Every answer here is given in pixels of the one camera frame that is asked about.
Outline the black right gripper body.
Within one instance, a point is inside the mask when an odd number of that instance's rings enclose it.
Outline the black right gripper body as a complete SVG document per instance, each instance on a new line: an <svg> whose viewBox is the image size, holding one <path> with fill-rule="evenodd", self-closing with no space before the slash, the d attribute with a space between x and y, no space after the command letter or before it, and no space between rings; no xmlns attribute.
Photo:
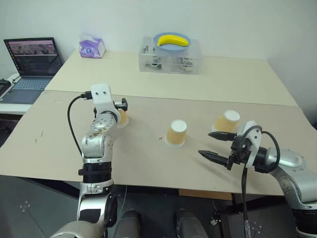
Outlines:
<svg viewBox="0 0 317 238"><path fill-rule="evenodd" d="M249 142L245 142L246 137L236 137L231 145L231 153L228 157L227 169L231 170L233 164L246 164L249 154Z"/></svg>

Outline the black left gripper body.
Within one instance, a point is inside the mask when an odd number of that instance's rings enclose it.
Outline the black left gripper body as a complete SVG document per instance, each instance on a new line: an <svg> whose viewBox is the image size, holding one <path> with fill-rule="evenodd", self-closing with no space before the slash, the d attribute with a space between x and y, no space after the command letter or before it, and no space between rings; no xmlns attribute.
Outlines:
<svg viewBox="0 0 317 238"><path fill-rule="evenodd" d="M114 101L114 106L117 110L123 110L123 111L128 110L128 103L125 98L122 98L121 101Z"/></svg>

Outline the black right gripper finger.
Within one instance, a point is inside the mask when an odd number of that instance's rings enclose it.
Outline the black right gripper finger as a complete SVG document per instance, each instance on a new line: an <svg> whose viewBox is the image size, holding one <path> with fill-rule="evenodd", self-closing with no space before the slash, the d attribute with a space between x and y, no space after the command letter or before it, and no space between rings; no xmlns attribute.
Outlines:
<svg viewBox="0 0 317 238"><path fill-rule="evenodd" d="M234 141L237 133L232 133L232 132L225 132L225 131L214 131L210 132L208 136L221 140L221 141Z"/></svg>
<svg viewBox="0 0 317 238"><path fill-rule="evenodd" d="M227 167L229 165L228 158L218 155L217 153L214 153L212 151L199 150L198 153L211 162L220 164L224 167Z"/></svg>

